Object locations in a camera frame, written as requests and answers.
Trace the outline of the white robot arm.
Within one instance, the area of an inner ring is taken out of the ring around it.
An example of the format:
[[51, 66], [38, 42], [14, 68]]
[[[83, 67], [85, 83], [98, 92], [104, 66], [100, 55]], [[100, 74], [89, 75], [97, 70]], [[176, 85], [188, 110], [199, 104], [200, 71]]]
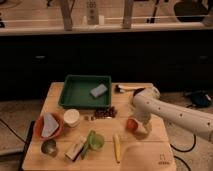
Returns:
[[213, 144], [213, 114], [161, 101], [156, 87], [135, 92], [132, 104], [134, 116], [143, 124], [147, 124], [154, 114]]

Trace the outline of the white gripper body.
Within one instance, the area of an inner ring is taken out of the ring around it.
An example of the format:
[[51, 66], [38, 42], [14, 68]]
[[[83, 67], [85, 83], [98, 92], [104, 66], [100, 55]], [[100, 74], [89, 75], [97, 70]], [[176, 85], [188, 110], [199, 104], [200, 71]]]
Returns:
[[141, 122], [134, 115], [131, 115], [129, 119], [134, 119], [138, 124], [137, 130], [132, 133], [142, 133], [148, 135], [152, 131], [152, 125], [150, 123]]

